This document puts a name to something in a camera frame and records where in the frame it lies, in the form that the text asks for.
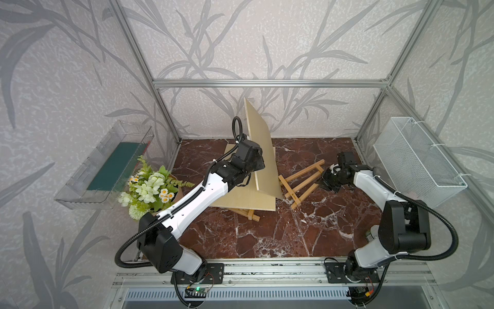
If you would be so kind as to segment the wooden easel frame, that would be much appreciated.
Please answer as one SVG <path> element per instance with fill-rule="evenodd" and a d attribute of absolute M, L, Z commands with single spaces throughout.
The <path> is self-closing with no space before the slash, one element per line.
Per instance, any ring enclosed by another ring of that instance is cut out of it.
<path fill-rule="evenodd" d="M 290 176 L 278 176 L 281 187 L 286 190 L 284 197 L 292 201 L 293 210 L 300 207 L 302 202 L 319 187 L 317 181 L 324 172 L 324 164 L 325 160 L 319 160 Z"/>
<path fill-rule="evenodd" d="M 235 212 L 236 214 L 239 214 L 241 216 L 244 216 L 246 217 L 248 220 L 251 220 L 251 221 L 256 221 L 256 222 L 259 222 L 260 220 L 260 217 L 257 216 L 256 214 L 254 214 L 254 210 L 246 210 L 246 209 L 233 209 L 233 208 L 229 208 L 229 211 L 232 211 L 232 212 Z"/>

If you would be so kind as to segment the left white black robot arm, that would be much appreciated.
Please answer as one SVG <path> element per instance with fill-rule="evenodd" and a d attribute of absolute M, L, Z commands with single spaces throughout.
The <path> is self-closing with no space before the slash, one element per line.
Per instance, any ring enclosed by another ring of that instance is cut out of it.
<path fill-rule="evenodd" d="M 193 250 L 179 244 L 185 229 L 213 202 L 241 185 L 254 171 L 265 168 L 262 148 L 251 140 L 241 140 L 229 160 L 213 163 L 201 184 L 156 216 L 147 213 L 139 220 L 138 232 L 117 250 L 114 262 L 125 269 L 153 266 L 160 274 L 182 272 L 202 280 L 207 262 Z M 147 262 L 122 261 L 123 252 L 133 243 L 148 258 Z"/>

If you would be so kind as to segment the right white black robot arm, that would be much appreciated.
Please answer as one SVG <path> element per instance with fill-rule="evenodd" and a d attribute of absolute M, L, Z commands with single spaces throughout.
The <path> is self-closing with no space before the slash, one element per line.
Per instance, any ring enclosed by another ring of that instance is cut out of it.
<path fill-rule="evenodd" d="M 337 154 L 337 163 L 322 175 L 323 186 L 337 193 L 348 185 L 362 190 L 382 210 L 377 238 L 354 250 L 347 258 L 347 273 L 377 269 L 397 260 L 439 261 L 452 256 L 459 247 L 454 226 L 440 213 L 421 200 L 398 192 L 367 165 L 359 164 L 352 152 Z M 436 217 L 449 230 L 452 242 L 446 251 L 420 256 L 432 245 L 430 216 Z"/>

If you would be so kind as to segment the artificial flower bouquet in pot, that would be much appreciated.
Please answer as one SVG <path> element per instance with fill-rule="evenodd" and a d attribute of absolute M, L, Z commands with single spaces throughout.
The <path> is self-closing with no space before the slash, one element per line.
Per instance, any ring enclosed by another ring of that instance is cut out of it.
<path fill-rule="evenodd" d="M 138 162 L 140 168 L 128 178 L 127 190 L 117 199 L 134 220 L 168 209 L 178 199 L 181 188 L 194 187 L 191 182 L 177 180 L 163 166 L 155 171 L 143 156 L 138 157 Z"/>

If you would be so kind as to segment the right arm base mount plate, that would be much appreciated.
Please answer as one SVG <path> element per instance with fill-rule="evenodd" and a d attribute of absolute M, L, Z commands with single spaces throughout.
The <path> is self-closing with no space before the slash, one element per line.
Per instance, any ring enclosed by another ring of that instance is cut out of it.
<path fill-rule="evenodd" d="M 333 257 L 323 262 L 328 283 L 379 283 L 377 269 L 361 268 L 352 259 L 345 263 Z"/>

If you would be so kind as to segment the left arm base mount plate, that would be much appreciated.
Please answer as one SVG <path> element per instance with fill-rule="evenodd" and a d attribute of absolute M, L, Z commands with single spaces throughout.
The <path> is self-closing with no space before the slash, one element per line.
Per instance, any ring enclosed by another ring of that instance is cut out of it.
<path fill-rule="evenodd" d="M 182 271 L 172 273 L 171 283 L 177 285 L 192 285 L 194 283 L 217 285 L 223 283 L 224 274 L 225 264 L 206 263 L 200 266 L 193 275 L 188 275 Z"/>

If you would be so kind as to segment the aluminium front rail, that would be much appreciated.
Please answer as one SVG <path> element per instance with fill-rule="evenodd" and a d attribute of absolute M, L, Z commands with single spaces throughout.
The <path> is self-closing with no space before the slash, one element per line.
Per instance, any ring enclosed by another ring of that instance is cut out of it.
<path fill-rule="evenodd" d="M 323 287 L 328 276 L 338 279 L 336 286 L 351 286 L 342 274 L 335 277 L 326 267 L 343 271 L 345 257 L 272 257 L 212 259 L 203 283 L 219 287 Z M 436 286 L 429 266 L 419 261 L 395 261 L 385 276 L 386 286 Z M 121 270 L 112 288 L 172 287 L 171 273 L 159 274 L 153 268 Z"/>

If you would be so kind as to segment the clear plastic wall tray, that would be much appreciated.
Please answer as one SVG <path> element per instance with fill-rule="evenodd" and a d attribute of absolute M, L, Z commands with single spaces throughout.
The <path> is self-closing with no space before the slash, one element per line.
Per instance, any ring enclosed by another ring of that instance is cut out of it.
<path fill-rule="evenodd" d="M 116 121 L 54 200 L 71 210 L 113 208 L 153 138 L 149 125 Z"/>

